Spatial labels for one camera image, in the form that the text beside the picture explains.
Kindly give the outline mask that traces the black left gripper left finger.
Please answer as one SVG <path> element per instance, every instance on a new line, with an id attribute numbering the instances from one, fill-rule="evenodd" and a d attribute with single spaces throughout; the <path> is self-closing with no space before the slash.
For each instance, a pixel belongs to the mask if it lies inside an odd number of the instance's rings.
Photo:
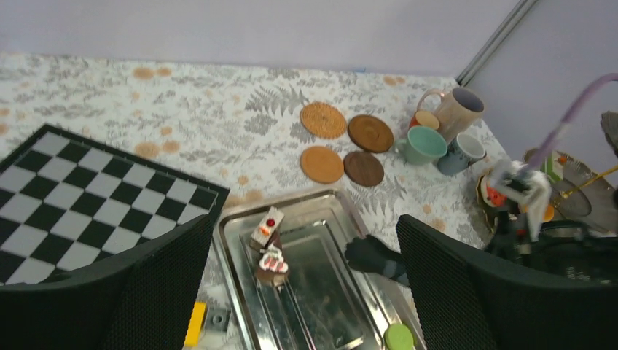
<path id="1" fill-rule="evenodd" d="M 1 288 L 3 349 L 181 349 L 211 246 L 200 215 L 38 284 Z"/>

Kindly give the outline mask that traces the chocolate cake slice with cherry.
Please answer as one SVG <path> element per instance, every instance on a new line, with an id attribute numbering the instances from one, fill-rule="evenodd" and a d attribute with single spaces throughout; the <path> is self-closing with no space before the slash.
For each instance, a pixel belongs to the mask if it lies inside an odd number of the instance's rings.
<path id="1" fill-rule="evenodd" d="M 273 240 L 275 232 L 282 223 L 285 214 L 278 208 L 271 206 L 250 235 L 249 245 L 259 251 L 264 249 Z"/>

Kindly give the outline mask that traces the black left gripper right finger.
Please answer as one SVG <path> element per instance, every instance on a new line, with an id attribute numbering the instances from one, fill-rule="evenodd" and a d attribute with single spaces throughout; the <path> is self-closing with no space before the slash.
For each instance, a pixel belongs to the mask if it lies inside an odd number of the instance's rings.
<path id="1" fill-rule="evenodd" d="M 396 233 L 429 349 L 617 347 L 617 284 L 518 265 L 408 214 Z"/>

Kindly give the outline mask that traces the yellow block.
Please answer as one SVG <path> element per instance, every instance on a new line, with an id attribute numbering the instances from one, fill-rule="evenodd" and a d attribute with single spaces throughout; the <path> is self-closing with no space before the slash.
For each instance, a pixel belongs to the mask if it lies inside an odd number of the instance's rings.
<path id="1" fill-rule="evenodd" d="M 203 326 L 203 321 L 206 316 L 207 305 L 204 302 L 196 302 L 192 309 L 192 314 L 189 320 L 187 333 L 184 339 L 185 346 L 197 346 L 200 340 L 200 333 Z"/>

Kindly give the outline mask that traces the dark walnut coaster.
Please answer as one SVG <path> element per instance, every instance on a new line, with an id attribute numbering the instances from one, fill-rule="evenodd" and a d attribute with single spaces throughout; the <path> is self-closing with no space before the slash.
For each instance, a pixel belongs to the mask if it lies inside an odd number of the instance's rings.
<path id="1" fill-rule="evenodd" d="M 348 178 L 358 185 L 374 187 L 383 181 L 383 166 L 372 153 L 350 152 L 344 157 L 343 164 Z"/>

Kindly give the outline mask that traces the chocolate cake slice pink topping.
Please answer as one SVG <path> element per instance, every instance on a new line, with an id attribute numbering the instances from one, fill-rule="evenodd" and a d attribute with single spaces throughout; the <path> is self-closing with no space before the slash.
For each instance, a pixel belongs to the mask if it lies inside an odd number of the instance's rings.
<path id="1" fill-rule="evenodd" d="M 260 252 L 262 255 L 255 271 L 257 280 L 271 287 L 282 287 L 289 275 L 289 264 L 282 249 L 270 244 Z"/>

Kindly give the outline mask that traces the brown wooden saucer coaster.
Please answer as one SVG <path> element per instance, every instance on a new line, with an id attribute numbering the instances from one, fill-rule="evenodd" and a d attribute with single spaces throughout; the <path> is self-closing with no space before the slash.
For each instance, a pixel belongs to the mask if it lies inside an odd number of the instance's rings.
<path id="1" fill-rule="evenodd" d="M 387 152 L 394 143 L 391 129 L 370 114 L 353 117 L 348 123 L 348 135 L 356 146 L 373 153 Z"/>

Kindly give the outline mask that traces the light orange wooden coaster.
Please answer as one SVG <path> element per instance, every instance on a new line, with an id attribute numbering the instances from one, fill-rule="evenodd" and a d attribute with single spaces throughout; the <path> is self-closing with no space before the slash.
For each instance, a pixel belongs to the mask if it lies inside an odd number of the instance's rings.
<path id="1" fill-rule="evenodd" d="M 344 164 L 340 156 L 327 147 L 314 146 L 300 156 L 300 168 L 307 178 L 320 184 L 332 184 L 340 180 Z"/>

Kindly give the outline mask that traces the stainless steel tray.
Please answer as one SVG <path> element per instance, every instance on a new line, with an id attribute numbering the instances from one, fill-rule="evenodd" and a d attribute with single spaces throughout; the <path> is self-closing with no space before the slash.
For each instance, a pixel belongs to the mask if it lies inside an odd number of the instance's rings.
<path id="1" fill-rule="evenodd" d="M 290 274 L 282 287 L 257 280 L 252 230 L 276 207 Z M 314 187 L 225 209 L 213 243 L 247 349 L 383 349 L 391 324 L 405 324 L 423 349 L 421 326 L 392 281 L 352 271 L 345 245 L 367 233 L 349 193 Z"/>

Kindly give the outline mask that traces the green macaron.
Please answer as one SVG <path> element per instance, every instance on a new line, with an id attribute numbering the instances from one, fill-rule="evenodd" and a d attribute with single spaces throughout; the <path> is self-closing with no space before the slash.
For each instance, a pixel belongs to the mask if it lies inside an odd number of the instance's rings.
<path id="1" fill-rule="evenodd" d="M 415 338 L 412 331 L 402 323 L 390 324 L 383 333 L 384 349 L 414 350 Z"/>

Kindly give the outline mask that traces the aluminium frame post right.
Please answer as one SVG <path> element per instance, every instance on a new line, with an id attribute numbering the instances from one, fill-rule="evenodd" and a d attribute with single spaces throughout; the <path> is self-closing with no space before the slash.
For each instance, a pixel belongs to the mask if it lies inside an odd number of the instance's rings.
<path id="1" fill-rule="evenodd" d="M 460 86 L 468 85 L 479 71 L 498 51 L 509 35 L 516 29 L 525 16 L 535 7 L 538 0 L 519 0 L 507 17 L 493 32 L 480 51 L 455 79 Z"/>

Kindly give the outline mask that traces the grey patterned mug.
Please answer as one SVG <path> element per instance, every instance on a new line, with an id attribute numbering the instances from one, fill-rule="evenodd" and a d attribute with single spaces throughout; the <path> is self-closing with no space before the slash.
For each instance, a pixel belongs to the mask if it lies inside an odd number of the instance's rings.
<path id="1" fill-rule="evenodd" d="M 447 153 L 437 161 L 437 169 L 445 176 L 454 176 L 485 158 L 486 154 L 477 138 L 459 133 L 449 144 Z"/>

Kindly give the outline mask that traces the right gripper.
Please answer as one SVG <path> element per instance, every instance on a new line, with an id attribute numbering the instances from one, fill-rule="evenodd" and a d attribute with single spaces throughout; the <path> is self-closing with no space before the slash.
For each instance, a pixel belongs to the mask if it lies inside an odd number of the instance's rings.
<path id="1" fill-rule="evenodd" d="M 528 233 L 526 214 L 500 213 L 485 251 L 518 265 L 558 276 L 617 284 L 617 237 L 600 236 L 583 222 L 562 219 Z"/>

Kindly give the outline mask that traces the black white chessboard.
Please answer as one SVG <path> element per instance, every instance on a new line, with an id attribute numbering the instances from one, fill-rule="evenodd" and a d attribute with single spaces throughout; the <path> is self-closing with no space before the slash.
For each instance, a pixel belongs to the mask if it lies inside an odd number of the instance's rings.
<path id="1" fill-rule="evenodd" d="M 51 125 L 1 162 L 1 283 L 37 284 L 151 241 L 229 190 Z"/>

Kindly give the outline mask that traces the woven rattan coaster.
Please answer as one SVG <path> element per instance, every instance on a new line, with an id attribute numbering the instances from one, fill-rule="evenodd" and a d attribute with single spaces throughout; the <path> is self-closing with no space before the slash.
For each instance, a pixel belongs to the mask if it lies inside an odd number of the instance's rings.
<path id="1" fill-rule="evenodd" d="M 343 114 L 334 106 L 324 102 L 313 102 L 300 111 L 300 121 L 305 129 L 322 139 L 336 139 L 347 129 Z"/>

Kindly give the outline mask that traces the small red cup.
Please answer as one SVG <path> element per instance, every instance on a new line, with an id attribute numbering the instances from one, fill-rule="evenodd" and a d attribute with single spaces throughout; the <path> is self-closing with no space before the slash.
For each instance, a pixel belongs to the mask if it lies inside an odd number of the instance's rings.
<path id="1" fill-rule="evenodd" d="M 437 117 L 431 112 L 418 110 L 413 115 L 409 124 L 410 128 L 415 126 L 425 126 L 427 128 L 437 131 L 440 127 L 440 122 Z"/>

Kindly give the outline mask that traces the three tier black cake stand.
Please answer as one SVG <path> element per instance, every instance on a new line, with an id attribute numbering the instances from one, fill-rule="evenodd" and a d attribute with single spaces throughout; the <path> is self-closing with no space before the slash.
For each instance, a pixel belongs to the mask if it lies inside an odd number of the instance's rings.
<path id="1" fill-rule="evenodd" d="M 604 112 L 600 124 L 608 145 L 617 156 L 617 112 Z M 573 219 L 589 225 L 602 236 L 617 236 L 617 206 L 614 204 L 617 190 L 606 180 L 609 174 L 598 174 L 582 160 L 561 153 L 568 161 L 563 167 L 563 180 L 552 183 L 549 204 L 555 208 L 553 220 Z M 493 233 L 498 207 L 490 207 L 482 196 L 482 186 L 487 185 L 485 177 L 490 171 L 479 177 L 476 193 L 477 202 L 485 213 L 485 222 Z"/>

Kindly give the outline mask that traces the small grey block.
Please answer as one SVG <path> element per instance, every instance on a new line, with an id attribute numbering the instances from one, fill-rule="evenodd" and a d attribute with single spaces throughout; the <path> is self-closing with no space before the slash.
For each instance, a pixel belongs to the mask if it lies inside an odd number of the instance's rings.
<path id="1" fill-rule="evenodd" d="M 206 312 L 203 329 L 206 332 L 226 333 L 230 323 L 231 310 L 211 307 Z"/>

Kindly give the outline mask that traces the green layered cake slice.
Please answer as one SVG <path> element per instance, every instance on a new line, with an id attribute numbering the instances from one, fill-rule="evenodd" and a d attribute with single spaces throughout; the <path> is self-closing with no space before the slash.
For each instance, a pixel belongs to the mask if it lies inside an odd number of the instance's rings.
<path id="1" fill-rule="evenodd" d="M 551 183 L 563 180 L 563 167 L 568 158 L 561 152 L 552 151 L 541 165 L 541 172 L 545 173 Z"/>

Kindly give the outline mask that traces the mint green cup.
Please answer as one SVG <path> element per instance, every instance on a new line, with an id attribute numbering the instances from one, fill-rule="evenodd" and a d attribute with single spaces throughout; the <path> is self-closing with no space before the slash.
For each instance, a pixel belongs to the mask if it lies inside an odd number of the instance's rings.
<path id="1" fill-rule="evenodd" d="M 443 157 L 448 145 L 436 130 L 418 125 L 411 127 L 403 139 L 395 141 L 393 148 L 409 164 L 422 166 Z"/>

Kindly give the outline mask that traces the red frosted donut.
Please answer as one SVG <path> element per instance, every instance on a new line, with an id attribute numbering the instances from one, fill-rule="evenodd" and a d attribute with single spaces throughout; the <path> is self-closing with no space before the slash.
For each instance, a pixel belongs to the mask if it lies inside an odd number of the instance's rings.
<path id="1" fill-rule="evenodd" d="M 501 194 L 499 191 L 495 190 L 493 187 L 483 185 L 482 189 L 484 190 L 483 195 L 482 195 L 483 200 L 490 207 L 496 208 L 496 207 L 503 206 L 506 203 L 506 196 Z"/>

